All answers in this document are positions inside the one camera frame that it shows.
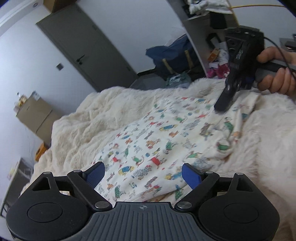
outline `hand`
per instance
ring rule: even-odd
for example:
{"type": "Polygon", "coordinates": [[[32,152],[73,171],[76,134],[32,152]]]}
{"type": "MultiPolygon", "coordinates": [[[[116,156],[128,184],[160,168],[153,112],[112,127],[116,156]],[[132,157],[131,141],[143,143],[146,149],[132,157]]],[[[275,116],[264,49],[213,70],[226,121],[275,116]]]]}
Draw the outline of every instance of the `hand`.
{"type": "MultiPolygon", "coordinates": [[[[288,53],[283,49],[282,52],[289,64],[296,65],[296,53],[288,53]]],[[[266,63],[273,59],[283,61],[283,57],[276,47],[265,49],[257,57],[257,60],[260,63],[266,63]]],[[[258,89],[260,91],[269,90],[271,93],[278,92],[280,94],[292,96],[295,93],[296,88],[294,76],[296,75],[294,73],[292,75],[288,68],[280,68],[275,77],[270,74],[265,76],[265,78],[258,84],[258,89]]]]}

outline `metal screw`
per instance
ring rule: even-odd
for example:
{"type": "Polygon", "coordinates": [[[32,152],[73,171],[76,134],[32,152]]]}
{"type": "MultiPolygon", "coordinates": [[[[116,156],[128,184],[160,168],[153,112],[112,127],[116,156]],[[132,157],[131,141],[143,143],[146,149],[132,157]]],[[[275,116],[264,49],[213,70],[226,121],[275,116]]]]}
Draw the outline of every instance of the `metal screw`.
{"type": "Polygon", "coordinates": [[[94,206],[99,209],[105,209],[109,207],[109,203],[106,201],[99,201],[99,202],[96,202],[94,206]]]}
{"type": "Polygon", "coordinates": [[[192,204],[190,202],[179,202],[178,207],[181,209],[188,209],[192,207],[192,204]]]}

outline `ridged gray surface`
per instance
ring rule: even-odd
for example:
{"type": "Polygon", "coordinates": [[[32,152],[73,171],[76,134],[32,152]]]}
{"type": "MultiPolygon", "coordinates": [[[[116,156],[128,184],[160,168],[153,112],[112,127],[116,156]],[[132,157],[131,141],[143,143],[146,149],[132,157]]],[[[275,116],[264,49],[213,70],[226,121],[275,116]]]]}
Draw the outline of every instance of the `ridged gray surface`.
{"type": "Polygon", "coordinates": [[[64,241],[189,240],[214,241],[190,214],[178,213],[168,203],[118,202],[109,212],[95,213],[81,231],[64,241]]]}

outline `floor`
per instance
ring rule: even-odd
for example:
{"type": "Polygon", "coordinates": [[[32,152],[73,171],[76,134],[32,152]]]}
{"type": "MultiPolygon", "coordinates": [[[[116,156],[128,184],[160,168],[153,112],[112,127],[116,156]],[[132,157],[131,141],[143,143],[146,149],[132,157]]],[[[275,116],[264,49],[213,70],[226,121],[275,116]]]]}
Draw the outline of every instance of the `floor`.
{"type": "Polygon", "coordinates": [[[164,88],[165,81],[157,76],[156,74],[147,74],[141,76],[134,83],[131,84],[130,88],[137,90],[155,90],[164,88]]]}

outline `wrist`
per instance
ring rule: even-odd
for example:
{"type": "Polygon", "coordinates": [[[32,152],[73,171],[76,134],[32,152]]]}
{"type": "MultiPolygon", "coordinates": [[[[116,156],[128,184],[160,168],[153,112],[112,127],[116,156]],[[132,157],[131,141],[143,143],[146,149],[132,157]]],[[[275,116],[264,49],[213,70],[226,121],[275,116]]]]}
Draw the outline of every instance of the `wrist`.
{"type": "Polygon", "coordinates": [[[296,65],[296,53],[289,52],[291,64],[296,65]]]}

